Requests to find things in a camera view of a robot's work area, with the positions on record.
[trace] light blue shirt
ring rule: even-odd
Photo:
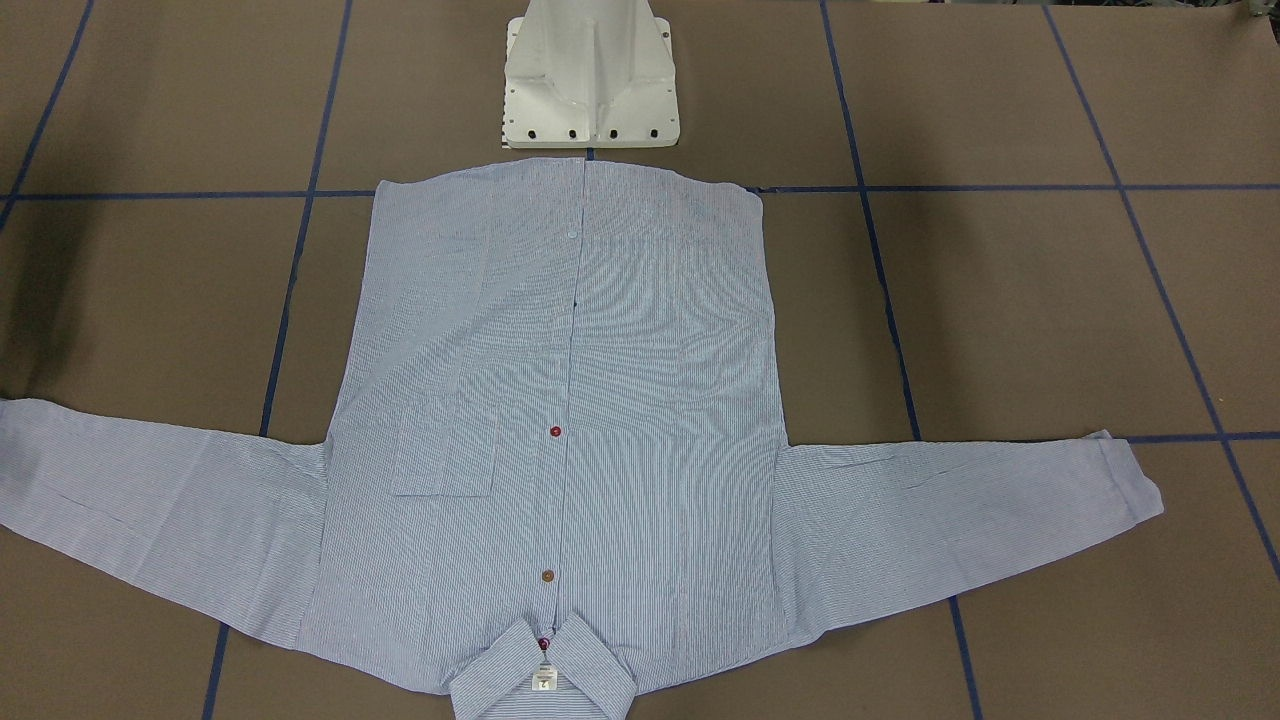
[[[580,159],[378,188],[320,445],[0,402],[5,525],[465,719],[623,717],[1160,511],[1105,433],[788,446],[759,199]]]

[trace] white label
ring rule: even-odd
[[[535,691],[554,691],[556,678],[559,673],[556,671],[556,666],[550,662],[543,662],[534,671],[534,689]]]

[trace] white metal base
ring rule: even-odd
[[[507,26],[506,147],[680,138],[671,23],[648,0],[531,0]]]

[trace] shirt pocket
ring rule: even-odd
[[[392,495],[485,497],[492,492],[497,409],[451,395],[404,404],[398,415]]]

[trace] shirt sleeve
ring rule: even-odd
[[[0,524],[293,647],[319,573],[324,446],[0,401]]]
[[[801,642],[1079,552],[1164,511],[1129,443],[797,446],[777,460],[774,582]]]

